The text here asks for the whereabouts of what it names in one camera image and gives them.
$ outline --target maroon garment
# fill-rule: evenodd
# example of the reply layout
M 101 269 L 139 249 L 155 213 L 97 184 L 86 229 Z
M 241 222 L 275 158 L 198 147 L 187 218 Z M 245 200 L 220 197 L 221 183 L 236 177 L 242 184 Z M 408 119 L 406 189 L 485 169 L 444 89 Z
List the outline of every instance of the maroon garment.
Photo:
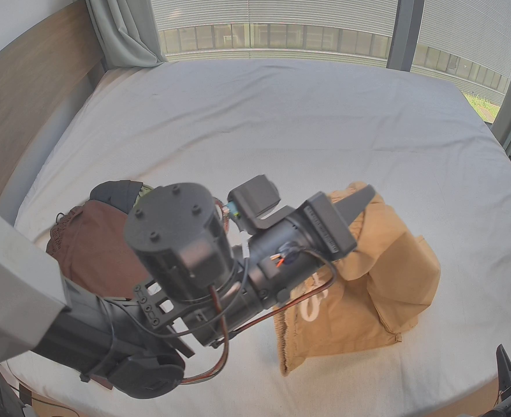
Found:
M 148 272 L 124 241 L 126 214 L 100 201 L 74 207 L 50 230 L 47 253 L 62 274 L 99 296 L 134 297 Z

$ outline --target wooden headboard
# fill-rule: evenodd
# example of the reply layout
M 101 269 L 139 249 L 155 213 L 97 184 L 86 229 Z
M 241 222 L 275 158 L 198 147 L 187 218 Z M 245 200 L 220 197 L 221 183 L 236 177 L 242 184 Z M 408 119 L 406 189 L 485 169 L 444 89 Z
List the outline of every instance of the wooden headboard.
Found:
M 102 57 L 85 0 L 0 52 L 0 196 L 29 143 Z

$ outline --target fitted sheet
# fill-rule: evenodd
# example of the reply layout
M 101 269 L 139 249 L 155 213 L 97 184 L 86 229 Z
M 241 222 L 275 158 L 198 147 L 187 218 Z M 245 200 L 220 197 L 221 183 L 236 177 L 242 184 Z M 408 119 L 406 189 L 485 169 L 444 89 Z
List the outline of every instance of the fitted sheet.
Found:
M 57 213 L 100 182 L 195 181 L 224 199 L 261 173 L 292 206 L 365 181 L 425 236 L 441 281 L 403 342 L 308 359 L 283 378 L 267 320 L 234 338 L 216 379 L 152 400 L 82 383 L 31 352 L 9 361 L 12 372 L 90 417 L 423 415 L 495 378 L 497 345 L 511 357 L 511 163 L 449 82 L 275 59 L 111 71 L 50 154 L 15 226 L 44 247 Z M 197 352 L 187 375 L 220 355 L 186 341 Z

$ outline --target robotic arm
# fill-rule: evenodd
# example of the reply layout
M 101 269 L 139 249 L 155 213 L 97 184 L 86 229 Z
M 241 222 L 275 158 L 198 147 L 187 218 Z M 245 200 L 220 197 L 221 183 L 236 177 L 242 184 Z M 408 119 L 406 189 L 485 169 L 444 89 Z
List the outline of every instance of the robotic arm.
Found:
M 280 197 L 261 175 L 230 192 L 221 218 L 199 184 L 158 187 L 126 221 L 126 242 L 152 276 L 135 287 L 133 300 L 102 299 L 64 279 L 56 261 L 0 219 L 0 361 L 31 349 L 76 369 L 83 381 L 95 374 L 134 398 L 212 378 L 229 340 L 276 313 L 250 321 L 259 312 L 298 302 L 286 304 L 291 289 L 324 264 L 333 273 L 326 286 L 334 282 L 331 261 L 356 248 L 348 226 L 374 194 L 367 186 L 333 205 L 319 192 L 264 217 Z M 230 246 L 225 217 L 242 231 L 242 246 Z M 7 291 L 12 298 L 2 296 Z M 173 330 L 178 318 L 188 331 Z M 194 352 L 180 337 L 190 333 L 205 346 L 224 343 L 224 352 L 218 369 L 184 379 L 182 356 Z

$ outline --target green grass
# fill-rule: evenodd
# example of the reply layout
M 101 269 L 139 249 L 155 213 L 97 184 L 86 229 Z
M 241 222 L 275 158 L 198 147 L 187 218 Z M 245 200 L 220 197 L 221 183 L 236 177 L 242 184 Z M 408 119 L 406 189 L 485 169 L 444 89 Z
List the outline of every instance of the green grass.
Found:
M 483 97 L 474 96 L 473 94 L 467 93 L 463 94 L 472 108 L 476 110 L 476 112 L 485 122 L 493 123 L 497 113 L 499 112 L 499 106 L 492 104 L 490 101 L 484 99 Z

